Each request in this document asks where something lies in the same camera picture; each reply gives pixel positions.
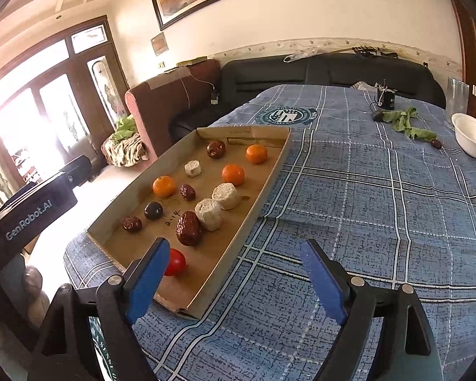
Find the left hand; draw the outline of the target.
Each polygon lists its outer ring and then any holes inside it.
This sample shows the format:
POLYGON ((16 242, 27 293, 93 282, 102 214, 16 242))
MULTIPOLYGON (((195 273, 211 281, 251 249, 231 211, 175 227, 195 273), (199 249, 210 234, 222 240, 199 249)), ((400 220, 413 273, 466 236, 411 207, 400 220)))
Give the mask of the left hand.
POLYGON ((30 365, 49 305, 42 274, 23 257, 0 270, 0 371, 30 365))

